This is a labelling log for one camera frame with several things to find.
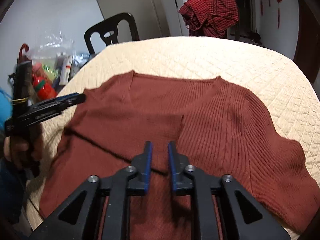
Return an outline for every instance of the white quilted bedspread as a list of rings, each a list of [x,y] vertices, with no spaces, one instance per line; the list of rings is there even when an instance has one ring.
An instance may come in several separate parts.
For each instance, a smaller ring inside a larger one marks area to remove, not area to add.
[[[99,87],[115,74],[138,73],[188,79],[223,79],[250,89],[268,107],[277,132],[301,143],[306,167],[320,183],[320,104],[307,78],[287,57],[258,46],[209,37],[169,37],[108,46],[60,92],[60,96]],[[28,184],[27,216],[41,223],[36,209],[61,132],[76,107],[43,123],[45,153],[41,175]],[[298,236],[288,230],[292,239]]]

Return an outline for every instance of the chair backrest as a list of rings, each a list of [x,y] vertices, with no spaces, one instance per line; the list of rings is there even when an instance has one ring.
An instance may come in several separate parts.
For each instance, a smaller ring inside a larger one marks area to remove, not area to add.
[[[133,41],[139,41],[139,35],[137,30],[137,25],[134,20],[134,17],[130,13],[119,13],[108,19],[105,19],[102,22],[97,23],[96,25],[90,27],[84,34],[84,41],[87,45],[90,54],[94,54],[94,49],[91,44],[90,38],[91,35],[95,32],[100,34],[100,38],[108,46],[118,42],[118,24],[122,20],[126,20],[129,23],[129,28],[131,32],[131,37]],[[105,37],[105,34],[113,31],[109,37]]]

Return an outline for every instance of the red plaid shirt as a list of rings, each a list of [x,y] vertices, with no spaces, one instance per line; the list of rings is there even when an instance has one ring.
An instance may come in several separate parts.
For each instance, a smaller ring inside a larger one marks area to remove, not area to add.
[[[236,0],[188,0],[180,8],[189,36],[223,38],[239,21]]]

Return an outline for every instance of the yellow rubber band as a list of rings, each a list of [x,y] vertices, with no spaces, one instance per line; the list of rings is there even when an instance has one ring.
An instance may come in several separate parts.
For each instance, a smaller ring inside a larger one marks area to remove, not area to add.
[[[21,99],[12,100],[12,103],[15,105],[15,104],[25,103],[27,101],[28,101],[28,98],[21,98]]]

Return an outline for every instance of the metal screw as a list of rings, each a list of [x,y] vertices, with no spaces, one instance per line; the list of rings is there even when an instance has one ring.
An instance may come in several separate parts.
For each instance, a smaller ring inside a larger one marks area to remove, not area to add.
[[[225,181],[225,182],[230,182],[233,180],[233,177],[229,174],[226,174],[226,175],[223,175],[222,176],[222,179]]]
[[[89,182],[98,182],[98,180],[99,180],[99,178],[98,178],[98,176],[96,176],[96,175],[91,175],[91,176],[89,176],[89,178],[88,178],[88,181],[89,181]]]
[[[193,165],[187,165],[186,167],[185,167],[185,170],[186,171],[189,171],[189,172],[191,172],[191,171],[195,171],[195,166],[193,166]]]
[[[128,167],[125,168],[125,170],[127,172],[136,172],[137,169],[136,169],[135,166],[128,166]]]

